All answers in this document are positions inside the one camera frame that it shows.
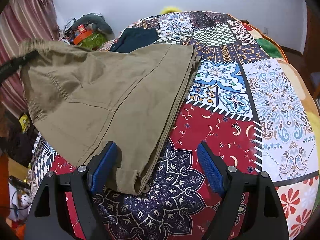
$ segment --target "striped curtain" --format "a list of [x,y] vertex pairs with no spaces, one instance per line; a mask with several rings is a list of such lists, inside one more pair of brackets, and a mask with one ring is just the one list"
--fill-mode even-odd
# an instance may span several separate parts
[[[0,65],[19,55],[26,38],[57,40],[59,27],[52,0],[10,0],[0,14]],[[2,104],[17,118],[27,110],[18,72],[1,87]]]

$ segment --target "blue rubber pad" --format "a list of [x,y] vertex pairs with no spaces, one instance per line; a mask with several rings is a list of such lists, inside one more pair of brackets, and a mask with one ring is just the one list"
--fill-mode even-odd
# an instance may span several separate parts
[[202,144],[198,145],[197,155],[211,189],[213,192],[218,193],[220,197],[224,197],[225,190],[223,188],[222,175]]
[[107,177],[112,169],[117,158],[117,145],[113,143],[106,154],[104,155],[103,159],[99,163],[98,168],[94,172],[92,176],[92,186],[90,188],[90,192],[92,194],[96,194],[101,192],[103,186],[107,181]]

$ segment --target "red floral pattern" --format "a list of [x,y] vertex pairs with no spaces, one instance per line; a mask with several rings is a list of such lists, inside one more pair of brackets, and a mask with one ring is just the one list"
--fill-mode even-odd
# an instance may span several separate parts
[[[319,178],[319,176],[315,176],[314,178],[309,179],[309,186],[313,185],[313,179],[317,180]],[[303,181],[303,184],[307,184],[308,183],[308,179]]]
[[297,216],[296,221],[297,224],[294,224],[290,230],[292,231],[290,233],[290,237],[295,237],[297,234],[303,230],[304,226],[310,219],[311,210],[307,211],[306,209],[302,213],[302,217],[300,215]]
[[[180,114],[173,127],[170,138],[176,148],[192,150],[192,168],[203,173],[197,161],[196,148],[201,141],[206,141],[214,154],[223,157],[227,165],[235,165],[245,173],[257,174],[254,161],[256,157],[255,130],[253,121],[243,122],[241,120],[230,119],[224,115],[210,112],[205,108],[183,104]],[[57,174],[68,173],[74,170],[67,161],[57,155],[52,168]],[[204,181],[198,193],[202,197],[205,207],[201,212],[191,216],[193,229],[191,235],[185,235],[185,240],[201,239],[215,215],[215,208],[221,200],[217,194],[213,194],[207,179]],[[71,193],[66,193],[69,215],[77,237],[85,239],[81,226],[78,222]],[[248,194],[242,203],[247,204]],[[229,239],[238,236],[243,222],[243,214],[235,221]],[[174,240],[178,236],[169,235],[167,240]]]
[[299,195],[299,191],[296,190],[294,194],[292,193],[293,193],[293,189],[290,188],[288,190],[288,197],[284,193],[281,195],[281,200],[284,202],[282,203],[282,207],[283,207],[286,219],[289,217],[289,210],[291,214],[294,214],[296,212],[296,208],[293,205],[298,205],[300,203],[300,199],[297,198]]

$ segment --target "green box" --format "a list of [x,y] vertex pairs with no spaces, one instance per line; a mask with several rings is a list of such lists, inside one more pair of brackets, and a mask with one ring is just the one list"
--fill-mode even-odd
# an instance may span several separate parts
[[80,47],[93,49],[99,48],[103,43],[105,43],[107,39],[100,32],[94,32],[90,36],[83,39],[80,43]]

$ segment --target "red cloth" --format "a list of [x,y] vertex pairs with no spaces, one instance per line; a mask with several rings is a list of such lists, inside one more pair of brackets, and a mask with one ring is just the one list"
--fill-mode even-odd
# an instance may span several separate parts
[[[175,126],[170,133],[170,139],[175,149],[185,149],[192,151],[192,169],[203,173],[197,161],[196,149],[198,144],[205,140],[215,155],[223,156],[227,165],[235,165],[240,171],[245,173],[257,174],[254,170],[256,157],[256,145],[253,121],[243,122],[230,119],[218,113],[212,113],[205,108],[199,108],[192,104],[183,104]],[[67,163],[61,156],[57,156],[50,169],[57,174],[72,172],[74,167]],[[221,200],[218,194],[214,194],[208,185],[207,179],[197,191],[202,197],[206,207],[200,212],[191,215],[192,234],[184,236],[172,236],[169,234],[167,240],[200,240],[207,230],[215,210]],[[71,222],[77,237],[85,239],[81,227],[77,220],[72,195],[67,193],[67,204]],[[237,223],[234,226],[230,238],[239,234],[244,218],[248,194],[243,196],[241,201]]]

